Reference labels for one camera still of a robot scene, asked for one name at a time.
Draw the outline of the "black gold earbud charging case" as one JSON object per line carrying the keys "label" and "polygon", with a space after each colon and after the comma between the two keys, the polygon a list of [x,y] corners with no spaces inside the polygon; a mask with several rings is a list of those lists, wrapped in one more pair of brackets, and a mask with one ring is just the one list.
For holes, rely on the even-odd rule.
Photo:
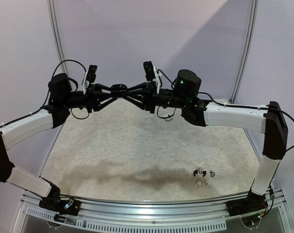
{"label": "black gold earbud charging case", "polygon": [[111,93],[125,93],[128,87],[125,84],[114,84],[111,86]]}

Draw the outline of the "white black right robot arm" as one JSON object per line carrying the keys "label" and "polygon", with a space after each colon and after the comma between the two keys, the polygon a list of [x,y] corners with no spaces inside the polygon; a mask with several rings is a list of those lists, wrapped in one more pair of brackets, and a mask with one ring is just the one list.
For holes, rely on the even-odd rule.
{"label": "white black right robot arm", "polygon": [[198,97],[201,79],[190,70],[179,70],[171,89],[161,88],[159,71],[147,69],[145,73],[147,82],[122,88],[123,99],[150,113],[156,107],[179,108],[181,116],[195,126],[227,126],[264,134],[263,158],[247,197],[228,201],[226,208],[230,216],[267,209],[265,192],[274,196],[271,183],[287,152],[288,127],[279,104],[247,106],[202,100]]}

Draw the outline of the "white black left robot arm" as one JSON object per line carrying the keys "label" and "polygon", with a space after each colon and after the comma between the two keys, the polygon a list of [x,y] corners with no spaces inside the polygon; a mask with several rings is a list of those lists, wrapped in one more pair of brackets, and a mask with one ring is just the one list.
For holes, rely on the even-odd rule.
{"label": "white black left robot arm", "polygon": [[7,152],[16,144],[40,132],[57,128],[65,123],[70,110],[86,108],[89,113],[100,111],[117,100],[118,91],[126,91],[124,85],[107,87],[95,84],[95,74],[89,72],[84,77],[83,90],[72,90],[76,81],[65,73],[51,78],[48,83],[49,103],[34,113],[30,113],[11,123],[0,126],[0,182],[9,183],[40,197],[41,208],[62,215],[77,215],[81,202],[74,197],[62,198],[60,188],[52,182],[37,177],[10,161]]}

